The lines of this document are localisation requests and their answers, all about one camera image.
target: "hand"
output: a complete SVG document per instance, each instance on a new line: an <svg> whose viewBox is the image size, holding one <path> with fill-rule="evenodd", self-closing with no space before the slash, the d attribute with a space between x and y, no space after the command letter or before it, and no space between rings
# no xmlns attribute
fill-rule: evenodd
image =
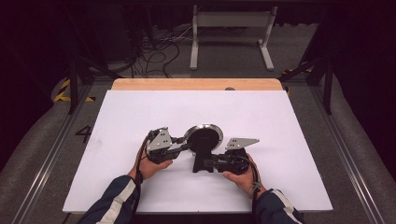
<svg viewBox="0 0 396 224"><path fill-rule="evenodd" d="M146 154L146 150L143 148L142 148L142 150L143 150L142 158L138 158L139 154L140 154L140 151L138 151L137 155L136 155L136 161L134 162L134 167L128 174L134 180L136 180L136 171L137 171L136 166L137 166L137 162L139 160L140 160L139 169L140 169L140 173L143 176L143 180L149 179L150 177L155 175L155 173L157 173L157 171L159 171L159 170L166 169L173 162L173 161L169 160L169 161L163 161L160 164L155 164L154 162L149 161L149 158Z"/></svg>
<svg viewBox="0 0 396 224"><path fill-rule="evenodd" d="M257 167L256 163L254 163L250 155L249 154L247 155L248 155L248 159L254 164L255 167ZM253 199L253 170L250 166L248 167L247 171L241 175L235 175L231 172L224 171L223 176L228 180L233 181L238 188L240 188L242 191L244 191L247 194L249 199ZM260 184L260 192L257 193L257 198L265 191L267 191L267 189L262 184Z"/></svg>

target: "cable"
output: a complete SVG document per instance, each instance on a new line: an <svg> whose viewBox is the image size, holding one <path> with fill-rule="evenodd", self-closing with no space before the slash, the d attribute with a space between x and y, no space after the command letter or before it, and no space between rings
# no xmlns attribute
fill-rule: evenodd
<svg viewBox="0 0 396 224"><path fill-rule="evenodd" d="M134 63L134 70L137 71L141 77L147 77L145 74L142 74L142 73L139 71L139 69L136 68L136 63Z"/></svg>
<svg viewBox="0 0 396 224"><path fill-rule="evenodd" d="M140 192L141 192L141 184L143 183L143 176L142 173L140 173L140 162L141 162L141 158L143 155L143 150L146 150L146 146L147 146L147 142L149 140L149 135L150 133L148 133L148 135L145 137L145 140L143 140L142 146L139 149L139 154L138 157L139 158L137 160L137 165L136 165L136 177L135 177L135 184L136 184L136 189L137 189L137 193L138 196L136 198L136 200L134 201L134 208L132 209L132 214L136 213L137 210L137 206L139 205L139 201L140 201Z"/></svg>
<svg viewBox="0 0 396 224"><path fill-rule="evenodd" d="M139 69L136 68L136 63L134 63L134 69L139 73L139 75L140 75L141 77L148 77L148 76L143 72L143 67L142 67L142 65L140 64L140 62L139 62L138 59L137 59L137 62L139 63L140 67L142 68L142 72L140 72Z"/></svg>
<svg viewBox="0 0 396 224"><path fill-rule="evenodd" d="M176 56L175 56L174 58L171 59L171 61L169 61L169 62L167 62L167 63L165 63L165 64L163 65L163 73L164 73L167 77L171 77L171 76L170 76L169 74L166 73L166 70L165 70L166 65L168 65L169 63L171 63L172 61L174 61L174 60L177 58L178 54L180 53L180 49L178 48L178 45L176 45L174 42L170 42L170 43L172 43L172 44L177 48L177 54L176 54Z"/></svg>
<svg viewBox="0 0 396 224"><path fill-rule="evenodd" d="M183 33L181 33L181 35L179 35L179 36L176 37L176 38L173 38L173 37L171 36L171 37L168 37L168 38L165 38L165 39L161 39L161 40L168 40L168 41L174 42L175 40L180 39L180 38L188 39L188 38L185 38L185 37L182 37L182 36L183 36L184 34L186 34L191 28L192 28L192 26L190 26L189 29L185 30Z"/></svg>
<svg viewBox="0 0 396 224"><path fill-rule="evenodd" d="M256 206L257 206L257 193L260 192L260 185L261 183L259 182L259 172L257 171L256 166L254 165L253 162L251 162L249 159L246 159L245 157L241 157L241 156L234 156L235 158L238 158L240 160L246 161L249 163L250 167L251 167L251 171L253 173L253 200L251 203L251 213L254 217L256 217Z"/></svg>
<svg viewBox="0 0 396 224"><path fill-rule="evenodd" d="M162 56L163 56L163 59L161 59L161 60L159 60L159 61L157 61L157 62L152 62L152 61L151 61L151 58L152 58L155 54L160 54L160 55L162 55ZM165 60L166 60L166 55L165 55L164 53L162 53L162 52L155 52L155 53L151 54L151 55L148 57L147 60L144 59L144 61L147 62L147 63L146 63L146 69L145 69L146 73L161 72L160 70L156 70L156 69L150 70L150 71L149 71L149 63L161 63L161 62L163 62L163 61L165 61Z"/></svg>

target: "wooden table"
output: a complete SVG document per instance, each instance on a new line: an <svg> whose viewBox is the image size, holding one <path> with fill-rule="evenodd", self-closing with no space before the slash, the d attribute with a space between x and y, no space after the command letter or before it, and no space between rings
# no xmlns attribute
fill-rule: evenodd
<svg viewBox="0 0 396 224"><path fill-rule="evenodd" d="M113 91L282 91L276 78L119 78Z"/></svg>

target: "circular disc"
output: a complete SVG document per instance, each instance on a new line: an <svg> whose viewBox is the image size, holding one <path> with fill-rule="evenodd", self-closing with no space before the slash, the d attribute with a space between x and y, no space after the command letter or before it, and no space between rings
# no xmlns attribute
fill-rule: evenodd
<svg viewBox="0 0 396 224"><path fill-rule="evenodd" d="M201 124L194 126L186 131L184 139L187 143L191 143L190 150L197 152L198 150L214 150L223 139L221 129L214 124Z"/></svg>

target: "white board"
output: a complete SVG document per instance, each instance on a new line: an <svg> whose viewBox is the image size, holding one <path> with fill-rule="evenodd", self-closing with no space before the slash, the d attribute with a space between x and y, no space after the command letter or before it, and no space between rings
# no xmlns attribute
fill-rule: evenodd
<svg viewBox="0 0 396 224"><path fill-rule="evenodd" d="M214 154L224 153L232 137L259 138L246 150L265 187L280 189L300 211L332 210L284 91L108 91L64 211L87 211L115 177L126 175L150 130L168 127L173 137L181 137L206 123L224 134ZM194 174L193 162L192 154L183 151L168 169L145 180L137 212L251 211L251 201L234 183L217 171Z"/></svg>

